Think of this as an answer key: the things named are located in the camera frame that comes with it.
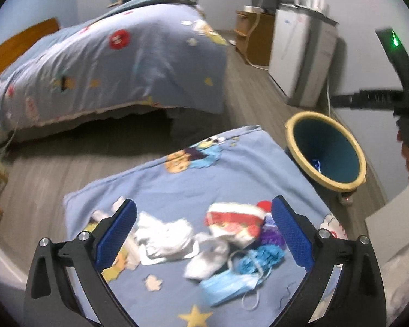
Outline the purple squeeze tube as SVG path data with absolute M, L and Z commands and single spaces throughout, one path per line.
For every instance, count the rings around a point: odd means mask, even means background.
M 271 213 L 266 213 L 264 217 L 264 223 L 261 227 L 261 233 L 259 236 L 260 245 L 276 245 L 282 250 L 286 249 L 286 242 L 281 234 L 278 226 L 273 220 Z

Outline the light blue face mask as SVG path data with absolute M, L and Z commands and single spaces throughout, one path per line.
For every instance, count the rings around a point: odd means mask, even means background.
M 205 302 L 212 307 L 229 302 L 236 298 L 241 298 L 242 308 L 246 311 L 255 310 L 260 301 L 260 294 L 257 287 L 264 281 L 264 273 L 260 271 L 255 274 L 238 274 L 233 270 L 226 270 L 223 273 L 212 276 L 200 282 Z M 254 294 L 253 305 L 245 303 L 246 296 Z

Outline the red white snack wrapper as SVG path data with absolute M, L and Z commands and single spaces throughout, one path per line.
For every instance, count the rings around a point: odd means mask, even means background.
M 216 202 L 211 204 L 204 223 L 216 238 L 245 249 L 259 239 L 265 211 L 252 204 Z

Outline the white twisted tissue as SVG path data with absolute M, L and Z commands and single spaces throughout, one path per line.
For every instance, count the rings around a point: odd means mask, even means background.
M 227 262 L 230 246 L 223 238 L 204 232 L 195 235 L 199 253 L 187 264 L 184 277 L 188 280 L 207 280 Z

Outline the yellow teal trash bin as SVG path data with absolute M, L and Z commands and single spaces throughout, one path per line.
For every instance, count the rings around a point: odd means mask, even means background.
M 285 123 L 287 152 L 314 182 L 336 193 L 354 193 L 367 163 L 352 133 L 324 114 L 302 111 Z

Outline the white grey air purifier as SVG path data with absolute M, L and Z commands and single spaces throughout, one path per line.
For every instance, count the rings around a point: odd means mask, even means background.
M 288 105 L 314 108 L 335 52 L 338 22 L 326 0 L 281 4 L 276 10 L 268 73 Z

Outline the white furniture corner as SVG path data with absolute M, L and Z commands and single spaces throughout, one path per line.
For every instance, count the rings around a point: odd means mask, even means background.
M 368 236 L 380 266 L 409 244 L 409 186 L 366 218 Z

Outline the wooden nightstand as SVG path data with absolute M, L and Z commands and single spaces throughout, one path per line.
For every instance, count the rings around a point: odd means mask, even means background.
M 270 65 L 274 26 L 272 14 L 236 11 L 236 49 L 245 63 Z

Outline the wooden bed headboard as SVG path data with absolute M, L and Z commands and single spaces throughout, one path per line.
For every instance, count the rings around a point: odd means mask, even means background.
M 0 73 L 14 63 L 42 37 L 60 29 L 56 18 L 47 19 L 19 32 L 0 45 Z

